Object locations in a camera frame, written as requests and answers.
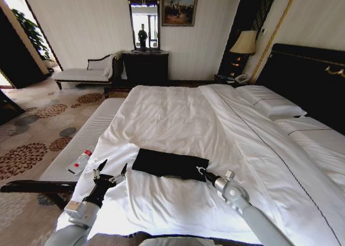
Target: dresser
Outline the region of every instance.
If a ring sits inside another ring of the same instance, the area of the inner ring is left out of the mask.
[[[169,52],[125,51],[122,57],[130,83],[134,85],[167,85]]]

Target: chaise lounge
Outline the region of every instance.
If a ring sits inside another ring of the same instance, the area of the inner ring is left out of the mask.
[[[86,69],[71,68],[52,75],[60,90],[62,82],[69,83],[100,83],[113,85],[121,78],[123,71],[122,52],[104,56],[101,59],[88,59]]]

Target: bed bench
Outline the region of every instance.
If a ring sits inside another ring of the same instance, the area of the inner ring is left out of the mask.
[[[96,146],[98,138],[109,127],[124,100],[123,98],[110,98],[103,101],[37,181],[11,181],[3,185],[0,191],[42,193],[59,208],[64,209],[67,202],[59,193],[72,193],[81,174],[70,173],[66,169],[67,166],[89,146]]]

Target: upholstered bench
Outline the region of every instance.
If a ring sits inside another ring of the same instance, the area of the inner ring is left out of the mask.
[[[60,90],[62,82],[100,83],[112,85],[121,78],[123,71],[122,51],[104,56],[101,59],[88,59],[86,69],[71,68],[52,75]]]
[[[89,146],[96,146],[98,138],[109,127],[123,98],[110,98],[102,102],[92,116],[81,127],[69,144],[49,165],[38,181],[16,180],[3,185],[1,192],[43,193],[63,209],[67,202],[59,193],[72,193],[80,175],[74,175],[66,168]]]

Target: red cap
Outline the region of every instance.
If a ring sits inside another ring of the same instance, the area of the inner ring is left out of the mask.
[[[87,154],[88,156],[92,155],[92,152],[90,150],[86,150],[84,153]]]

